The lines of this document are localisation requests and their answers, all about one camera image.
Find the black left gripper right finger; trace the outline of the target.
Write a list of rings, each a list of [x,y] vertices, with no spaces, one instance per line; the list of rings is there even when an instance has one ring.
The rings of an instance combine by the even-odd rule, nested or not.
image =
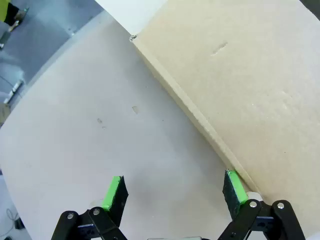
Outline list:
[[[220,240],[246,240],[252,232],[262,232],[267,240],[306,238],[290,202],[277,200],[268,205],[250,199],[236,171],[225,171],[222,193],[232,221]]]

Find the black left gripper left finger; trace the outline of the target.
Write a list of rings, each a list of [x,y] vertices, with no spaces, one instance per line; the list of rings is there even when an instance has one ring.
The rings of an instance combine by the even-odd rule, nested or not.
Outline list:
[[[53,240],[125,240],[120,224],[129,194],[123,176],[114,176],[100,206],[82,214],[67,210],[60,215]]]

